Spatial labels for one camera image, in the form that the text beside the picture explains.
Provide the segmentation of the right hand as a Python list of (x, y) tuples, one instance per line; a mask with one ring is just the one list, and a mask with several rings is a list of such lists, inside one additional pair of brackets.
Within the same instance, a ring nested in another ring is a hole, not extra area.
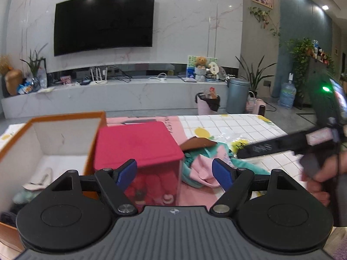
[(336, 175), (337, 167), (338, 159), (337, 155), (334, 155), (326, 159), (324, 166), (313, 179), (308, 177), (304, 171), (301, 174), (301, 180), (306, 182), (306, 189), (326, 207), (330, 203), (330, 195), (322, 189), (322, 183)]

